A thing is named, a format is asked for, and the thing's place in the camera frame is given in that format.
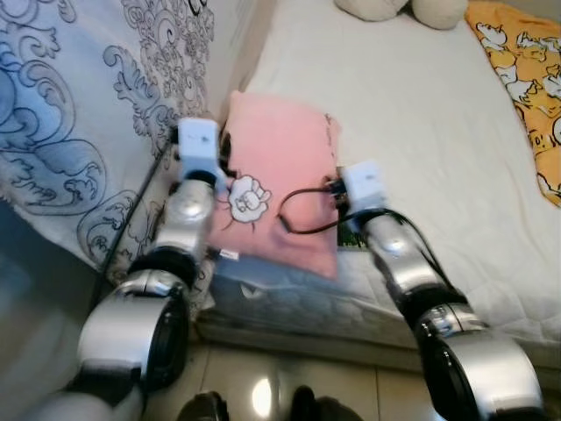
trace bed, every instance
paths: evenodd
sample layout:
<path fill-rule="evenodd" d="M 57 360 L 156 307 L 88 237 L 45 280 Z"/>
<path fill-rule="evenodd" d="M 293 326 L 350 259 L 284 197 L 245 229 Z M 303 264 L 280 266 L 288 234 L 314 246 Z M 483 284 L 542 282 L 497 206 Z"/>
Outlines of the bed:
<path fill-rule="evenodd" d="M 329 0 L 280 1 L 247 88 L 329 112 L 338 160 L 374 159 L 389 204 L 424 232 L 451 281 L 561 389 L 561 214 L 540 193 L 525 128 L 466 22 L 362 22 Z M 338 281 L 252 257 L 218 262 L 206 339 L 418 369 L 370 257 Z"/>

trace tile floor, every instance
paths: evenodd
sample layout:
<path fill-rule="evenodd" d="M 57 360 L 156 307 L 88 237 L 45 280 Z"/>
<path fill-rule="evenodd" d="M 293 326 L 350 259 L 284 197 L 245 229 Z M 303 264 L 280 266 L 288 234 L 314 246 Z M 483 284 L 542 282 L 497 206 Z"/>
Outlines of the tile floor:
<path fill-rule="evenodd" d="M 142 421 L 172 421 L 199 391 L 215 390 L 228 401 L 232 421 L 283 420 L 294 390 L 310 386 L 331 396 L 364 421 L 442 420 L 430 405 L 420 375 L 247 350 L 197 346 L 182 378 L 154 396 Z M 259 401 L 269 391 L 270 411 Z"/>

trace white cartoon logo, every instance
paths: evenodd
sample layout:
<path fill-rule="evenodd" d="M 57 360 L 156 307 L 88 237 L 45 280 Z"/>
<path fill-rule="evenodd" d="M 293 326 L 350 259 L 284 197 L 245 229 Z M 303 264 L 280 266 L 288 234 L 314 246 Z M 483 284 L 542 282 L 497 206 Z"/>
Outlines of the white cartoon logo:
<path fill-rule="evenodd" d="M 263 190 L 259 181 L 244 175 L 234 180 L 228 202 L 231 206 L 232 217 L 243 223 L 257 221 L 268 209 L 266 202 L 271 198 L 271 192 Z"/>

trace pillow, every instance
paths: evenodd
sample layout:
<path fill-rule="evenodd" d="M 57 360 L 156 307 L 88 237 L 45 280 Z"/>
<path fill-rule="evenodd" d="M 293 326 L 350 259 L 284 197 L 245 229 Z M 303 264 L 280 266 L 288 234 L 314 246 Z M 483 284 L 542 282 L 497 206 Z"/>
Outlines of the pillow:
<path fill-rule="evenodd" d="M 336 177 L 339 126 L 327 114 L 275 96 L 234 92 L 225 132 L 230 135 L 229 191 L 217 199 L 211 246 L 275 260 L 326 278 L 337 276 L 337 230 L 287 233 L 277 218 L 282 199 L 320 188 Z M 337 219 L 326 194 L 291 200 L 289 220 L 314 227 Z"/>

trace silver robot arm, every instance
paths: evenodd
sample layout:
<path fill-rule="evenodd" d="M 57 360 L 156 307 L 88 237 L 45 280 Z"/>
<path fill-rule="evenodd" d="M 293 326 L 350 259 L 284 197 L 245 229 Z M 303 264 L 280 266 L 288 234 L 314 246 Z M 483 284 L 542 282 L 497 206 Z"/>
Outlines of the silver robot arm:
<path fill-rule="evenodd" d="M 215 122 L 184 118 L 178 131 L 183 181 L 167 203 L 151 250 L 89 315 L 78 346 L 79 374 L 22 419 L 138 420 L 147 395 L 181 374 L 187 292 L 206 253 L 215 191 L 224 174 Z"/>
<path fill-rule="evenodd" d="M 376 167 L 343 171 L 343 191 L 389 295 L 414 333 L 433 405 L 449 421 L 545 420 L 534 368 L 488 328 L 429 259 L 402 216 L 382 210 Z"/>

